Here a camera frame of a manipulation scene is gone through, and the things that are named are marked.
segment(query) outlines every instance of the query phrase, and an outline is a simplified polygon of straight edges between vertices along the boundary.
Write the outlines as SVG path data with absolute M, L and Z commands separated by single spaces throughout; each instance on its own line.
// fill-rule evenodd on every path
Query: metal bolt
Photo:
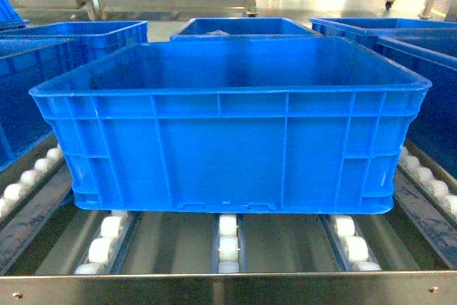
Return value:
M 12 294 L 12 296 L 16 299 L 16 300 L 19 300 L 19 299 L 22 299 L 22 297 L 24 296 L 22 293 L 19 293 L 19 292 L 14 292 Z

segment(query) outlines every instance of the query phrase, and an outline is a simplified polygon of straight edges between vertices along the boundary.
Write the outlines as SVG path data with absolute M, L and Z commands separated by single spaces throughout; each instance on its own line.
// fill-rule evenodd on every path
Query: blue storage bin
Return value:
M 0 31 L 25 28 L 28 23 L 14 11 L 8 0 L 0 0 Z
M 430 85 L 306 37 L 139 44 L 30 94 L 83 209 L 375 214 Z
M 408 138 L 457 178 L 457 38 L 380 38 L 378 44 L 383 55 L 432 81 Z
M 402 18 L 311 18 L 313 30 L 324 36 L 352 39 L 375 51 L 380 36 L 441 36 L 457 34 L 457 23 Z
M 88 62 L 122 47 L 147 42 L 148 22 L 72 21 L 0 32 L 0 39 L 4 37 L 73 39 L 81 47 L 82 62 Z
M 78 66 L 71 40 L 0 39 L 0 172 L 51 130 L 29 89 Z
M 221 30 L 230 36 L 213 35 Z M 287 18 L 197 18 L 190 20 L 180 32 L 172 35 L 172 41 L 226 40 L 273 37 L 320 36 Z

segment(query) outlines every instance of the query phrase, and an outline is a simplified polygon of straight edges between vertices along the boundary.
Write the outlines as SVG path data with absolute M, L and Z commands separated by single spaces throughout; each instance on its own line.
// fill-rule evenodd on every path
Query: caster wheel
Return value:
M 395 0 L 392 1 L 386 1 L 386 11 L 390 11 L 392 9 L 392 5 Z

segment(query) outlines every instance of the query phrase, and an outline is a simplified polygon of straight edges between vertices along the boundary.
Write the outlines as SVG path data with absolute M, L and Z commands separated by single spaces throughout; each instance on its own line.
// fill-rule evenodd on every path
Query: floor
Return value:
M 386 11 L 385 0 L 257 0 L 259 16 L 282 16 L 310 26 L 313 16 L 357 16 L 357 17 L 406 17 L 418 18 L 425 0 L 396 0 L 390 11 Z M 437 0 L 432 19 L 443 20 L 449 6 L 448 0 Z M 38 12 L 20 11 L 31 24 L 47 24 L 56 21 L 88 20 L 82 11 Z M 110 20 L 149 21 L 149 41 L 168 41 L 189 19 L 201 14 L 110 14 Z M 218 14 L 218 16 L 240 16 L 240 14 Z

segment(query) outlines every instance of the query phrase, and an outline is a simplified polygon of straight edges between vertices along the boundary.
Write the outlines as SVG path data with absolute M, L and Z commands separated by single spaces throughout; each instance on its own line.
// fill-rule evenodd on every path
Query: white roller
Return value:
M 406 147 L 403 147 L 401 149 L 401 153 L 400 153 L 400 163 L 401 164 L 404 164 L 406 162 L 406 158 L 409 156 L 409 151 Z
M 219 235 L 236 236 L 236 215 L 222 214 L 219 217 Z
M 39 181 L 39 179 L 42 176 L 43 173 L 41 173 L 40 171 L 36 171 L 35 169 L 32 169 L 30 171 L 25 171 L 24 173 L 22 173 L 20 181 L 21 184 L 29 185 L 30 187 L 32 187 Z
M 62 154 L 62 150 L 59 148 L 51 148 L 48 150 L 48 153 L 46 154 L 46 158 L 53 160 L 57 162 L 60 160 L 64 155 Z
M 419 162 L 419 159 L 415 156 L 407 156 L 405 160 L 405 167 L 408 169 L 411 173 L 414 171 L 414 169 L 418 168 L 421 165 Z
M 42 173 L 47 173 L 56 162 L 54 160 L 48 159 L 38 159 L 35 162 L 35 169 Z
M 89 262 L 106 264 L 113 256 L 116 240 L 109 237 L 94 239 L 89 247 Z
M 219 261 L 220 262 L 238 261 L 238 237 L 221 236 L 219 238 Z
M 356 262 L 352 265 L 354 271 L 381 271 L 381 267 L 376 262 Z
M 436 198 L 443 198 L 444 196 L 449 195 L 447 183 L 441 180 L 428 180 L 425 184 L 425 188 Z
M 94 275 L 104 274 L 105 266 L 103 264 L 82 264 L 75 270 L 75 275 Z
M 12 201 L 18 201 L 22 196 L 24 196 L 28 191 L 29 187 L 23 184 L 11 184 L 5 188 L 3 196 L 6 199 Z
M 368 260 L 368 246 L 365 240 L 359 236 L 343 237 L 341 239 L 344 252 L 348 260 L 353 264 L 354 262 L 362 262 Z
M 452 214 L 457 214 L 457 196 L 452 195 L 444 198 L 443 207 Z
M 356 226 L 351 216 L 337 214 L 331 216 L 331 222 L 336 234 L 340 237 L 354 236 L 356 234 Z
M 0 198 L 0 216 L 6 216 L 11 212 L 14 207 L 15 202 L 7 199 L 7 198 Z
M 123 217 L 110 216 L 101 222 L 100 236 L 117 238 L 122 232 Z
M 433 180 L 433 173 L 427 167 L 418 167 L 413 170 L 413 178 L 416 181 L 419 181 L 421 184 L 424 184 L 427 181 Z
M 239 273 L 240 265 L 238 262 L 221 262 L 219 264 L 219 273 Z

